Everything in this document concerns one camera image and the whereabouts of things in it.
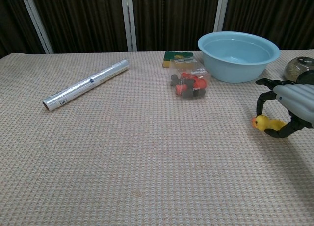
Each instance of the plastic wrap roll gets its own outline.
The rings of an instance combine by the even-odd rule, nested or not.
[[[49,111],[53,111],[94,87],[102,84],[103,82],[111,79],[112,77],[120,74],[121,72],[124,72],[129,68],[129,65],[129,62],[126,59],[123,59],[120,62],[117,62],[64,90],[47,97],[43,100],[43,104]]]

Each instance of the dark curtain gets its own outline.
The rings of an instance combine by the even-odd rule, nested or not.
[[[34,0],[55,53],[128,51],[121,0]]]
[[[218,0],[133,0],[138,51],[199,50],[213,31]]]
[[[45,53],[23,0],[0,0],[0,58]]]
[[[229,0],[223,30],[265,37],[282,50],[314,49],[314,0]]]

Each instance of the table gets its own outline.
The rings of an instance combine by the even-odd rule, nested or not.
[[[194,52],[201,60],[200,52]],[[0,225],[313,225],[314,130],[254,129],[265,86],[212,78],[180,100],[164,52],[0,60]],[[260,76],[314,50],[282,50]],[[127,58],[128,71],[49,112],[42,100]],[[289,121],[277,101],[264,114]]]

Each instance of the clear plastic box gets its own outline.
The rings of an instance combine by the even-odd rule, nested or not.
[[[194,57],[171,59],[170,84],[174,93],[183,99],[195,99],[206,96],[211,75]]]

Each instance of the plastic container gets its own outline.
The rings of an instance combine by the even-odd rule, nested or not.
[[[183,99],[206,96],[210,73],[194,57],[170,60],[169,72],[170,84],[177,96]]]
[[[303,72],[314,69],[314,59],[309,57],[297,57],[291,60],[285,67],[284,78],[296,82]]]
[[[198,40],[204,66],[216,79],[241,83],[256,79],[275,61],[279,48],[262,37],[234,31],[213,32]]]

